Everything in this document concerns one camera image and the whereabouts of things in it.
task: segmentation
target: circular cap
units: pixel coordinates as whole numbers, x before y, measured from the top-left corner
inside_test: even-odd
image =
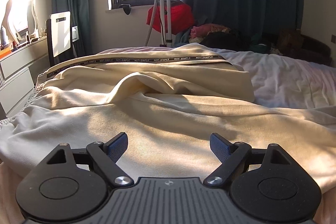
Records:
[[[298,188],[290,180],[269,178],[259,183],[258,189],[265,197],[275,200],[285,200],[296,195]]]
[[[116,184],[119,184],[119,185],[127,185],[127,184],[130,184],[131,183],[131,179],[129,177],[124,177],[124,176],[121,176],[121,177],[117,177],[115,178],[114,182]]]
[[[223,182],[221,177],[209,177],[207,178],[207,183],[210,185],[219,185]]]
[[[43,182],[40,193],[50,199],[64,199],[74,195],[79,188],[78,182],[70,178],[52,178]]]

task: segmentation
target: red fabric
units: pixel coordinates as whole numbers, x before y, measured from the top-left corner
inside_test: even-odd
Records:
[[[148,10],[147,16],[147,25],[151,23],[153,7]],[[171,4],[171,33],[178,34],[182,32],[192,25],[194,25],[194,16],[191,12],[191,7],[181,1]],[[165,15],[165,25],[166,25],[166,32],[168,32],[167,26],[167,15]],[[154,18],[153,29],[161,32],[161,22],[160,22],[160,7],[157,7],[156,15]]]

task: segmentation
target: metal screw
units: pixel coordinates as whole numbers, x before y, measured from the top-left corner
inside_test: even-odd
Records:
[[[119,185],[127,185],[127,184],[130,184],[132,180],[129,177],[121,176],[121,177],[115,178],[114,182]]]
[[[219,185],[223,182],[223,179],[221,177],[210,177],[207,178],[206,182],[210,185]]]

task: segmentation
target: dresser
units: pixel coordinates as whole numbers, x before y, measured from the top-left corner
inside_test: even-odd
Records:
[[[49,67],[46,37],[0,59],[0,119],[13,117],[23,108],[37,76]]]

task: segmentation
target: ribbed gray panel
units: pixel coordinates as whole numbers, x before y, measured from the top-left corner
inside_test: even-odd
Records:
[[[118,189],[95,215],[77,224],[262,224],[243,214],[220,189],[198,178],[141,178]],[[27,221],[26,224],[37,224]]]

